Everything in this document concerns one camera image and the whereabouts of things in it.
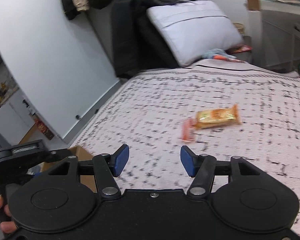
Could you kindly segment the person's left hand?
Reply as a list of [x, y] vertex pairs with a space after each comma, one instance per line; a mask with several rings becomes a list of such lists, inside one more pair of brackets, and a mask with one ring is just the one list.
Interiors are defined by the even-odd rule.
[[[11, 213], [8, 205], [4, 205], [4, 199], [0, 195], [0, 212], [4, 212], [7, 217], [11, 217]], [[3, 221], [0, 220], [0, 230], [5, 234], [14, 233], [17, 230], [17, 226], [14, 221]]]

